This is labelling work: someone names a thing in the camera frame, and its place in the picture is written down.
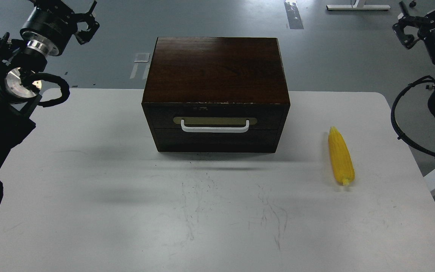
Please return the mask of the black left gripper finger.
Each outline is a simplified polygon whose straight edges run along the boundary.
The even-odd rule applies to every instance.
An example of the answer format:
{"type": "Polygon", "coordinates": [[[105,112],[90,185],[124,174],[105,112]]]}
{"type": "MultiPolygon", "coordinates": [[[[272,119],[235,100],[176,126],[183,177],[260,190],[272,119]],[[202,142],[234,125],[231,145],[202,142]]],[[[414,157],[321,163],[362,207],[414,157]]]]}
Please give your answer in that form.
{"type": "Polygon", "coordinates": [[[87,29],[78,30],[76,33],[74,33],[74,36],[80,45],[84,45],[88,43],[95,36],[95,33],[100,27],[100,24],[97,21],[95,21],[95,19],[87,20],[85,22],[87,23],[88,26],[87,29]]]}
{"type": "Polygon", "coordinates": [[[86,12],[79,12],[79,13],[75,13],[75,18],[76,19],[94,19],[94,9],[97,5],[97,1],[96,0],[92,0],[89,4],[89,8],[86,12]]]}

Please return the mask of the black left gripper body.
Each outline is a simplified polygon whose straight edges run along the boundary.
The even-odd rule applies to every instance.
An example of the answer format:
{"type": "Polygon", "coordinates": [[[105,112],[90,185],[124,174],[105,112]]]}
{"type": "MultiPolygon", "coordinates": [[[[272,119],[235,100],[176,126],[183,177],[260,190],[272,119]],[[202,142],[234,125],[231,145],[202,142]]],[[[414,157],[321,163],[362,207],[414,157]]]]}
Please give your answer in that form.
{"type": "Polygon", "coordinates": [[[48,55],[60,56],[76,32],[74,10],[62,0],[32,0],[34,9],[23,24],[23,40],[38,40],[48,48],[48,55]]]}

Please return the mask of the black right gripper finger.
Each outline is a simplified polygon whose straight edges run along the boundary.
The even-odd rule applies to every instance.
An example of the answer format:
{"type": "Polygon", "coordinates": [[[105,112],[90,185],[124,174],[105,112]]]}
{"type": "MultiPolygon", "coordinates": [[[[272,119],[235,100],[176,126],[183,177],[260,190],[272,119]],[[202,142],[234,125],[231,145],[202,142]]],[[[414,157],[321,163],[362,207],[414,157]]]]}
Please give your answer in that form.
{"type": "Polygon", "coordinates": [[[418,43],[419,39],[413,34],[406,34],[404,32],[406,26],[408,25],[405,22],[398,21],[392,26],[392,30],[397,39],[400,41],[401,45],[406,49],[411,49],[414,45],[416,45],[416,43],[418,43]]]}
{"type": "Polygon", "coordinates": [[[399,25],[425,25],[427,19],[424,17],[415,17],[409,14],[408,6],[403,2],[399,2],[402,15],[399,15],[399,25]]]}

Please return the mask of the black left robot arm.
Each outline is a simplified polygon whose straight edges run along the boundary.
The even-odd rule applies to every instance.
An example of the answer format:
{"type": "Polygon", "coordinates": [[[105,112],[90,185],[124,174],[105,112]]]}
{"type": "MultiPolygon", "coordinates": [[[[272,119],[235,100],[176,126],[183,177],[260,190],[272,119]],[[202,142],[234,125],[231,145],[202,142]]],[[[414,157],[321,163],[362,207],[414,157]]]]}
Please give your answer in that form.
{"type": "Polygon", "coordinates": [[[74,12],[62,0],[33,0],[19,39],[0,37],[0,169],[10,150],[35,128],[37,106],[53,107],[70,96],[67,81],[45,73],[49,56],[63,54],[72,37],[88,43],[99,28],[93,10],[74,12]]]}

